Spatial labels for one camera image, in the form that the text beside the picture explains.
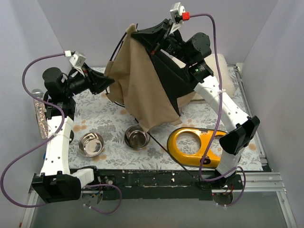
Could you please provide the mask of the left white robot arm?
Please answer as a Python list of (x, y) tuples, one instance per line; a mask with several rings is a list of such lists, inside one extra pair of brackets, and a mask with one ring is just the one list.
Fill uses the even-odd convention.
[(70, 142), (76, 102), (73, 97), (85, 90), (97, 95), (114, 83), (114, 79), (91, 69), (87, 64), (82, 72), (73, 68), (68, 75), (59, 68), (51, 67), (42, 74), (47, 90), (46, 120), (48, 138), (44, 163), (40, 174), (33, 178), (32, 187), (45, 203), (77, 200), (81, 190), (100, 187), (101, 178), (95, 166), (80, 168), (71, 173), (68, 165)]

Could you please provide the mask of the beige fabric pet tent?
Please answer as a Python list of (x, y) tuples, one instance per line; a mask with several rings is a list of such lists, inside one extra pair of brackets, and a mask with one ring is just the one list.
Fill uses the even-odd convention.
[(105, 76), (114, 79), (107, 97), (124, 105), (146, 132), (164, 123), (181, 124), (145, 48), (131, 37), (136, 31), (135, 24), (126, 29), (118, 54), (106, 66)]

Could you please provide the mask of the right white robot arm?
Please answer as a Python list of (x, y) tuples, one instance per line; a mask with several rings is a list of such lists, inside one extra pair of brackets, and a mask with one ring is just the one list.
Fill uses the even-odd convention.
[(131, 37), (145, 48), (175, 110), (179, 97), (195, 91), (220, 117), (228, 133), (219, 140), (223, 151), (211, 181), (225, 189), (231, 185), (242, 151), (254, 137), (260, 120), (235, 104), (205, 62), (211, 54), (209, 36), (198, 32), (183, 41), (172, 27), (172, 20), (165, 19), (154, 27), (133, 32)]

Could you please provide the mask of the black tent pole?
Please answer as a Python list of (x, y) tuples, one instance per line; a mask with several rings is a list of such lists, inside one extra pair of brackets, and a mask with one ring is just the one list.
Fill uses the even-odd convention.
[[(118, 42), (116, 48), (114, 49), (114, 51), (113, 51), (113, 53), (112, 53), (112, 55), (111, 55), (109, 61), (112, 61), (113, 58), (114, 58), (114, 55), (116, 54), (116, 52), (120, 50), (120, 48), (121, 48), (121, 46), (122, 46), (122, 44), (123, 44), (123, 41), (124, 41), (124, 38), (126, 37), (126, 35), (127, 35), (127, 33), (125, 32), (125, 33), (123, 34), (123, 36), (121, 37), (120, 41)], [(108, 95), (108, 94), (109, 94), (109, 90), (106, 88), (105, 91), (106, 91), (106, 95)], [(118, 103), (118, 102), (114, 102), (114, 104), (116, 104), (116, 105), (118, 105), (118, 106), (120, 106), (120, 107), (125, 108), (124, 105), (122, 105), (122, 104), (120, 104), (120, 103)]]
[(173, 155), (170, 154), (168, 149), (166, 149), (155, 137), (151, 135), (151, 133), (148, 131), (147, 134), (152, 138), (170, 157), (173, 161), (175, 161), (179, 166), (181, 166), (194, 180), (198, 180), (198, 178), (192, 174), (183, 164), (181, 164), (176, 158), (173, 157)]

